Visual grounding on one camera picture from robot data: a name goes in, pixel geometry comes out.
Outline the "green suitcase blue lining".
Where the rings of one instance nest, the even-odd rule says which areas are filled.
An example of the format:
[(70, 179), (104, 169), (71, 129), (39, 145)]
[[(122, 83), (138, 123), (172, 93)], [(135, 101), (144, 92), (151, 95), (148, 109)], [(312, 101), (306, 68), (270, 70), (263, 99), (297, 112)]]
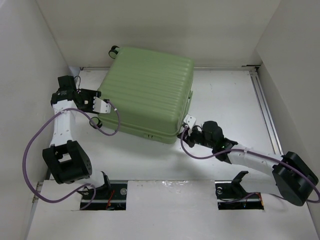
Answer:
[(149, 49), (112, 46), (113, 63), (101, 82), (101, 98), (116, 111), (100, 113), (102, 125), (173, 144), (192, 100), (192, 58)]

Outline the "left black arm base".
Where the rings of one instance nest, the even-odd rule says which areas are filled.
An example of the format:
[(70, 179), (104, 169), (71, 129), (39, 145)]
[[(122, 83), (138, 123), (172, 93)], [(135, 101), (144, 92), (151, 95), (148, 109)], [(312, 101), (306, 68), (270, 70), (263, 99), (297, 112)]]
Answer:
[(80, 210), (82, 211), (124, 211), (127, 206), (128, 182), (123, 180), (110, 180), (100, 172), (103, 182), (98, 182), (96, 194), (94, 190), (85, 186), (79, 190), (81, 195)]

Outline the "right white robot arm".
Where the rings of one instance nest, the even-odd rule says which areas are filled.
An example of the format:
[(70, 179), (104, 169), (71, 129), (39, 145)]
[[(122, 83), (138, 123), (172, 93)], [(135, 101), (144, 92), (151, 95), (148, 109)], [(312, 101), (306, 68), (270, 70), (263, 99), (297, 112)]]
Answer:
[(223, 163), (244, 166), (266, 175), (266, 179), (256, 179), (248, 170), (243, 170), (231, 180), (216, 183), (216, 196), (229, 204), (259, 193), (273, 195), (295, 206), (303, 206), (306, 202), (320, 202), (309, 198), (312, 192), (317, 195), (320, 193), (317, 189), (319, 179), (295, 152), (260, 153), (225, 137), (222, 128), (215, 121), (206, 121), (202, 126), (184, 123), (182, 132), (177, 137), (182, 150), (193, 159), (199, 157), (192, 155), (186, 148), (200, 145), (211, 149), (211, 155), (205, 156), (205, 159), (215, 158)]

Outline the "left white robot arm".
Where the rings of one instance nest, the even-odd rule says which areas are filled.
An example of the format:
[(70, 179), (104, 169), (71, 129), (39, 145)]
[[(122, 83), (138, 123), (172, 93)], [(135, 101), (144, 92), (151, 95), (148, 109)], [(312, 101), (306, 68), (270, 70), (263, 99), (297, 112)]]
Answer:
[(58, 184), (92, 184), (98, 197), (107, 198), (112, 191), (108, 176), (93, 169), (89, 156), (76, 141), (76, 114), (109, 114), (111, 104), (101, 99), (100, 91), (78, 89), (73, 76), (64, 75), (57, 80), (59, 88), (50, 100), (56, 115), (53, 136), (42, 157)]

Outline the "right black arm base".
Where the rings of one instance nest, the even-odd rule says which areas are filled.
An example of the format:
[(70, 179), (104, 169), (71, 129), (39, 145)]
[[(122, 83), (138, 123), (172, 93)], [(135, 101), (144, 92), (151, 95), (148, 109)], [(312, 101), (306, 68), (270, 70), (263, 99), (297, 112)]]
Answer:
[(264, 210), (259, 192), (249, 193), (241, 186), (248, 171), (241, 171), (232, 180), (215, 180), (218, 210)]

